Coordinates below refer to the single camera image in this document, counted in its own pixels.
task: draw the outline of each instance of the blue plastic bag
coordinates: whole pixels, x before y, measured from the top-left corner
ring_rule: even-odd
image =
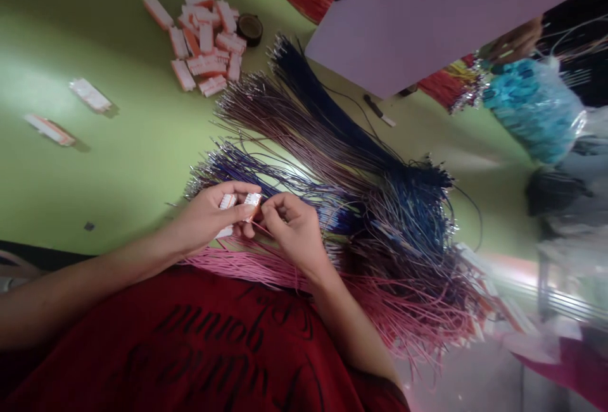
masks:
[[[530,156],[545,164],[559,162],[585,126],[577,95],[555,69],[532,59],[503,66],[483,101]]]

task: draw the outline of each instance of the pink cloth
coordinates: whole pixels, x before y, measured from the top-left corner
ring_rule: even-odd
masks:
[[[583,341],[560,338],[561,365],[535,363],[514,356],[555,383],[574,390],[601,411],[608,411],[608,360]]]

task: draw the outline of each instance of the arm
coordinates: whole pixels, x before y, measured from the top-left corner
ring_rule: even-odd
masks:
[[[319,315],[341,357],[354,368],[387,378],[401,389],[382,338],[327,257],[315,209],[283,193],[264,203],[262,213],[270,233],[306,276]]]
[[[259,186],[226,182],[201,192],[169,225],[154,235],[69,266],[0,295],[0,351],[34,347],[69,325],[104,298],[146,280],[201,251],[229,224],[251,214],[251,205],[220,210],[224,194],[243,201]],[[237,232],[252,237],[251,225]]]

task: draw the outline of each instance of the purple board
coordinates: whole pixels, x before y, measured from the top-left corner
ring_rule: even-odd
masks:
[[[565,0],[340,0],[306,55],[385,99]]]

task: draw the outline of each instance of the hand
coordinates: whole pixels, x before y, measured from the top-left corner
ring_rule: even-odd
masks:
[[[262,189],[255,184],[228,181],[201,191],[184,211],[156,236],[174,253],[185,256],[203,250],[224,227],[234,224],[234,235],[253,238],[253,227],[242,222],[250,216],[255,207],[237,204],[229,209],[220,209],[224,194],[236,194],[242,203],[247,194],[259,193]]]
[[[317,212],[312,206],[283,192],[266,200],[262,214],[268,231],[304,276],[320,280],[328,266],[333,268],[323,246]]]
[[[534,51],[541,35],[543,35],[542,15],[500,37],[490,50],[488,61],[494,64],[508,64],[527,58]],[[509,51],[513,53],[501,58]]]

